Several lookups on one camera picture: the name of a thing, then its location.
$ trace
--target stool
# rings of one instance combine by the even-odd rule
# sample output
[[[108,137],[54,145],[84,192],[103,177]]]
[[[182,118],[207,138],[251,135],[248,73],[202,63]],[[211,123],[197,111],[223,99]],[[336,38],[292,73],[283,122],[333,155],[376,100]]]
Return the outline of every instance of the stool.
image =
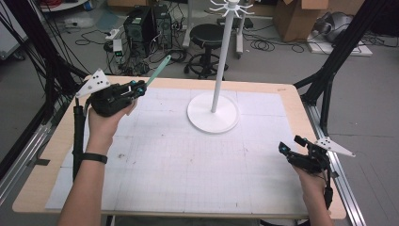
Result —
[[[200,48],[205,48],[205,53],[191,57],[184,67],[184,73],[189,73],[191,70],[199,76],[199,79],[217,75],[219,56],[212,54],[212,50],[222,46],[223,32],[224,27],[216,24],[200,24],[193,27],[190,39]],[[228,68],[229,66],[225,64],[224,71]]]

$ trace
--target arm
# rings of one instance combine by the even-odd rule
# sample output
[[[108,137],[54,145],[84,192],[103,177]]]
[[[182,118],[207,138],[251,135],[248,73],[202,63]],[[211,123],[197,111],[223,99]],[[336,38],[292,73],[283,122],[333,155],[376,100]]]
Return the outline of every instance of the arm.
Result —
[[[109,118],[97,115],[91,108],[88,112],[90,136],[86,152],[107,155],[120,119],[125,114],[129,114],[135,106],[136,102]],[[101,224],[104,172],[104,163],[82,161],[70,194],[62,208],[58,225],[99,226]]]
[[[328,210],[324,201],[325,181],[315,175],[310,175],[306,171],[294,167],[299,175],[303,190],[303,201],[309,212],[309,218],[312,226],[334,225],[329,217]]]

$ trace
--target gray floor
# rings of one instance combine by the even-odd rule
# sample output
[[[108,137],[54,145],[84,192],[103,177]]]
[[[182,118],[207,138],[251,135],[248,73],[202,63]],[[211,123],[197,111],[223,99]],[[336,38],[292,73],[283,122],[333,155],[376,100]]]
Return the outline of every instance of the gray floor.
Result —
[[[97,23],[103,18],[104,5],[90,12]],[[195,23],[214,23],[214,17],[199,17]],[[255,28],[271,24],[270,20],[254,18]],[[114,27],[123,22],[118,19]],[[63,33],[63,39],[83,62],[94,72],[106,68],[105,53],[101,45],[77,46],[80,34]],[[259,35],[276,37],[274,28]],[[104,36],[92,36],[103,40]],[[237,59],[234,54],[235,38],[227,63],[225,78],[229,81],[293,84],[315,72],[326,61],[326,55],[311,54],[305,47],[303,53],[294,52],[290,46],[276,45],[272,52],[255,50],[250,42],[244,43],[244,54]],[[357,154],[356,158],[340,156],[346,177],[358,201],[367,225],[397,225],[399,221],[399,177],[396,174],[399,153],[399,49],[369,46],[372,57],[351,56],[339,70],[332,91],[328,131],[333,140]],[[190,47],[195,54],[200,49]],[[160,76],[195,79],[193,74],[183,73],[184,64],[175,63],[165,68]],[[27,124],[44,102],[40,82],[29,60],[12,59],[0,65],[0,159],[16,141]],[[14,213],[11,205],[29,175],[27,168],[12,192],[0,206],[1,225],[54,225],[56,215],[27,215]],[[348,219],[336,220],[336,225],[350,225]]]

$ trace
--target white round base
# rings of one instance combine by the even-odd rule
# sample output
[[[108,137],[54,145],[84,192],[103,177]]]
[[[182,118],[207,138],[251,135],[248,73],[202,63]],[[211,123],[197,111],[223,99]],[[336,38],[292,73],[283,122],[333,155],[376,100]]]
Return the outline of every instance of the white round base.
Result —
[[[202,93],[187,108],[188,119],[205,133],[222,134],[237,124],[239,112],[237,104],[228,97],[219,95],[216,112],[212,113],[213,93]]]

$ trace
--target black wristband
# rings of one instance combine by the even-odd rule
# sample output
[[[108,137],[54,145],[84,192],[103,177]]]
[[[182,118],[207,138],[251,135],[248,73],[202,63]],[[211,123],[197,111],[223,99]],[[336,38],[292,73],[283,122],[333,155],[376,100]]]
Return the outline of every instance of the black wristband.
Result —
[[[82,160],[92,160],[106,164],[106,162],[108,161],[108,157],[97,153],[83,153]]]

